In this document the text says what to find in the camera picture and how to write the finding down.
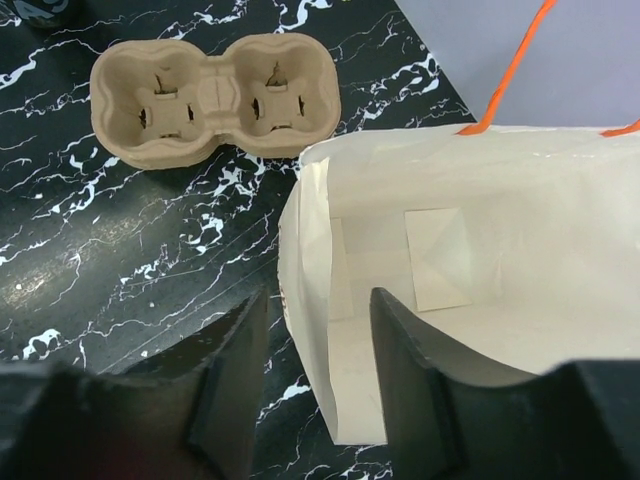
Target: gray wall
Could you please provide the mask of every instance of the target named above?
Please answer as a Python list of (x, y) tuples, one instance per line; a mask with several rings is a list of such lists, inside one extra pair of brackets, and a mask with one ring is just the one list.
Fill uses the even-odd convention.
[[(542, 0), (396, 0), (476, 118)], [(558, 0), (494, 120), (617, 126), (640, 118), (640, 0)]]

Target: marble surface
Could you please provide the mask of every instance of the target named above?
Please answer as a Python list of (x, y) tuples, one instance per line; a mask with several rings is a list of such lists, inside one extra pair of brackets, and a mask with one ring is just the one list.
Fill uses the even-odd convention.
[(123, 40), (179, 38), (219, 54), (244, 35), (320, 40), (340, 78), (337, 134), (471, 121), (392, 0), (88, 1), (34, 31), (0, 7), (0, 357), (119, 372), (272, 292), (254, 478), (391, 478), (385, 447), (334, 446), (276, 295), (277, 221), (295, 160), (222, 147), (142, 172), (89, 123), (89, 73)]

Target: bag handle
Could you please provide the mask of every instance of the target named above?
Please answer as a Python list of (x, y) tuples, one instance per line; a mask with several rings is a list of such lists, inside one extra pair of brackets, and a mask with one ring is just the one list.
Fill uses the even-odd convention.
[[(500, 102), (502, 101), (502, 97), (504, 96), (504, 93), (509, 87), (511, 80), (513, 79), (513, 76), (518, 70), (518, 66), (520, 65), (520, 62), (522, 62), (522, 59), (527, 53), (529, 45), (531, 44), (533, 37), (538, 31), (540, 24), (544, 20), (544, 17), (546, 17), (549, 11), (555, 6), (556, 1), (557, 0), (544, 0), (542, 7), (540, 7), (540, 10), (538, 10), (538, 13), (536, 13), (536, 16), (533, 18), (533, 21), (531, 22), (531, 25), (529, 25), (529, 28), (527, 29), (527, 33), (525, 33), (524, 38), (522, 39), (522, 42), (518, 47), (518, 50), (516, 50), (516, 54), (514, 55), (513, 60), (511, 60), (511, 63), (509, 64), (507, 71), (504, 73), (502, 80), (500, 80), (500, 83), (498, 84), (498, 88), (496, 89), (495, 92), (493, 92), (493, 95), (491, 96), (491, 100), (489, 101), (489, 105), (487, 106), (487, 111), (482, 117), (482, 120), (480, 120), (480, 122), (478, 123), (474, 123), (472, 125), (468, 125), (464, 127), (462, 130), (458, 132), (458, 135), (478, 135), (479, 133), (485, 132), (491, 126), (491, 123), (493, 122), (493, 119), (496, 116), (496, 113), (498, 111), (498, 107), (500, 106)], [(603, 137), (615, 137), (617, 135), (624, 135), (624, 134), (636, 132), (639, 130), (640, 130), (640, 120), (638, 120), (637, 122), (627, 127), (613, 129), (613, 130), (606, 130), (602, 132), (601, 135)]]

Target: black cup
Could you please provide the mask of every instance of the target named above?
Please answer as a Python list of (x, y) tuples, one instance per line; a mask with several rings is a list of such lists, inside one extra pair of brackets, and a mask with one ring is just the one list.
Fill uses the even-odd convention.
[(0, 0), (22, 20), (37, 28), (58, 28), (80, 12), (84, 0)]

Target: white paper bag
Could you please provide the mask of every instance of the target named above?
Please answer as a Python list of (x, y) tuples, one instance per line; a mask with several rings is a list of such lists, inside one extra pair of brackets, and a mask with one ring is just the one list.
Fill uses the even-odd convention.
[(640, 356), (640, 133), (459, 130), (360, 132), (301, 157), (279, 278), (336, 443), (385, 442), (373, 287), (533, 373)]

